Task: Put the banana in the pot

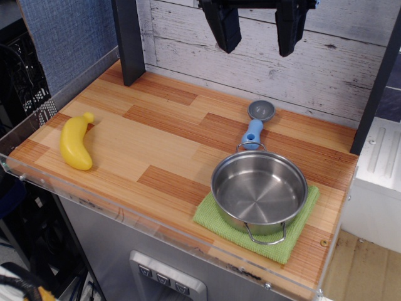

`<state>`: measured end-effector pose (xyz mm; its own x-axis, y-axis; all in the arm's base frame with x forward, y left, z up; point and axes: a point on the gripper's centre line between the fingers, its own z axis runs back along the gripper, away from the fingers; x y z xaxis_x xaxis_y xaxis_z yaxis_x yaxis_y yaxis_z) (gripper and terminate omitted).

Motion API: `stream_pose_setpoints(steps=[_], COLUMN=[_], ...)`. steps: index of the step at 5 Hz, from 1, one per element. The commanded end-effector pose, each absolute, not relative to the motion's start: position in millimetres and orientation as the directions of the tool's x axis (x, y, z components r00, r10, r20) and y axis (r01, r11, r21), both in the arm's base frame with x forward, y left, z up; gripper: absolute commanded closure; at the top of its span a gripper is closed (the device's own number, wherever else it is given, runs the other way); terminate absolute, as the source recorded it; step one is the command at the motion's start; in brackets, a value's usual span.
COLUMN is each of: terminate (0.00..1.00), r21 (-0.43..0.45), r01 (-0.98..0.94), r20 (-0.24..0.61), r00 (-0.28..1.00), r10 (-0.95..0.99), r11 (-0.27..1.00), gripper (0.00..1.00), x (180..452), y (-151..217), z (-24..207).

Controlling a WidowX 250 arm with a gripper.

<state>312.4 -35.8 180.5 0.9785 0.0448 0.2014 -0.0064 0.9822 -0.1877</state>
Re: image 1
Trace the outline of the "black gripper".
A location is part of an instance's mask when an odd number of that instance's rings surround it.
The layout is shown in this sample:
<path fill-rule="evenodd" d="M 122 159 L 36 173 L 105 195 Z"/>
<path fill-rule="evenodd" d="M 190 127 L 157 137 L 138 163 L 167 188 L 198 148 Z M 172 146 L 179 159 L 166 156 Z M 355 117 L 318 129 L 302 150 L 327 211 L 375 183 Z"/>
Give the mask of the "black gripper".
<path fill-rule="evenodd" d="M 238 9 L 275 9 L 279 54 L 289 56 L 302 38 L 306 14 L 316 9 L 319 1 L 198 1 L 215 40 L 223 51 L 231 53 L 241 41 Z M 285 20 L 284 13 L 295 13 L 292 20 Z"/>

